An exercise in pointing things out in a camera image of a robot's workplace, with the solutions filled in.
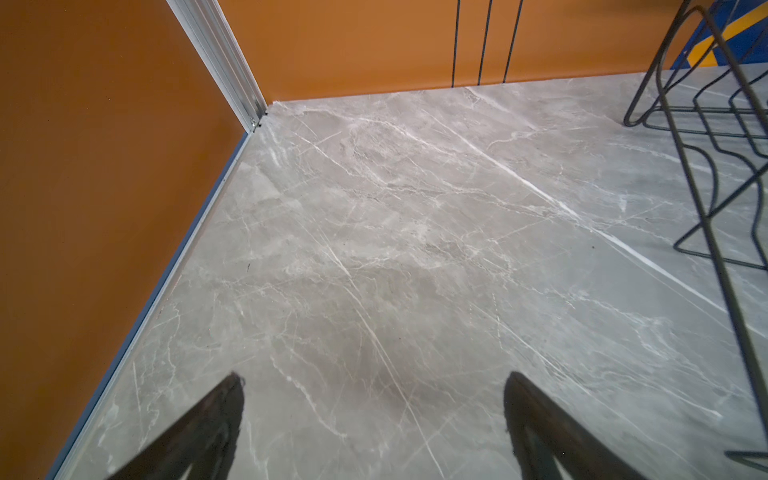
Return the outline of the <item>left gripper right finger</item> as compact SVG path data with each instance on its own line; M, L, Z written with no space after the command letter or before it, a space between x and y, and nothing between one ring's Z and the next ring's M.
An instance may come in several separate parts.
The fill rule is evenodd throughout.
M503 391L513 454L524 479L642 479L587 429L520 372Z

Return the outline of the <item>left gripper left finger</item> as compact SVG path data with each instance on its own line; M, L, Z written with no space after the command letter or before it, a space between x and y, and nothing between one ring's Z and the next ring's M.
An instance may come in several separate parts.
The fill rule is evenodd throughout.
M232 372L111 477L226 479L235 458L244 401L244 379Z

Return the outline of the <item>black wire dish rack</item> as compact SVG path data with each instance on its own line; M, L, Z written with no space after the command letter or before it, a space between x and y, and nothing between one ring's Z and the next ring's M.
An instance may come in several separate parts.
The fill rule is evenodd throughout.
M684 1L623 117L669 134L694 221L672 244L707 261L767 426L767 5Z

